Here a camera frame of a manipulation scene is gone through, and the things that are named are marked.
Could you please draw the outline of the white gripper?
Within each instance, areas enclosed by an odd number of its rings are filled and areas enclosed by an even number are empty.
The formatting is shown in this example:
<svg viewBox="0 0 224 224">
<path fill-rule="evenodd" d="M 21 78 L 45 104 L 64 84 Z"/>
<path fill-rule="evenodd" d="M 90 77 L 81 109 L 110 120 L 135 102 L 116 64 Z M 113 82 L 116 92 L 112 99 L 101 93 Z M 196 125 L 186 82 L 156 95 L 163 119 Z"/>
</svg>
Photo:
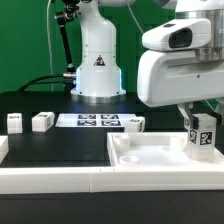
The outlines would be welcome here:
<svg viewBox="0 0 224 224">
<path fill-rule="evenodd" d="M 178 104 L 187 130 L 194 120 L 190 102 L 218 98 L 215 112 L 224 124 L 224 61 L 197 61 L 194 50 L 148 50 L 139 61 L 137 94 L 149 107 Z"/>
</svg>

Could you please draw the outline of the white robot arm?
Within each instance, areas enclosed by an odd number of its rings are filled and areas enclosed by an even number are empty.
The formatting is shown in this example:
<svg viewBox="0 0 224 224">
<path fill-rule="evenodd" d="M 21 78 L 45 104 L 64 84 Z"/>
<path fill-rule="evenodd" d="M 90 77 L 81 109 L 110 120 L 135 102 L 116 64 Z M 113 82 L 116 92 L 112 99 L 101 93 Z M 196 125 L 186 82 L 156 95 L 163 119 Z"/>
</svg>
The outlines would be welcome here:
<svg viewBox="0 0 224 224">
<path fill-rule="evenodd" d="M 105 102 L 125 91 L 116 64 L 116 28 L 98 8 L 128 6 L 136 0 L 75 0 L 65 18 L 78 18 L 82 63 L 74 72 L 73 97 Z M 224 0 L 154 0 L 175 18 L 142 35 L 147 51 L 138 66 L 138 98 L 149 107 L 177 105 L 185 126 L 203 122 L 190 111 L 195 101 L 224 97 Z"/>
</svg>

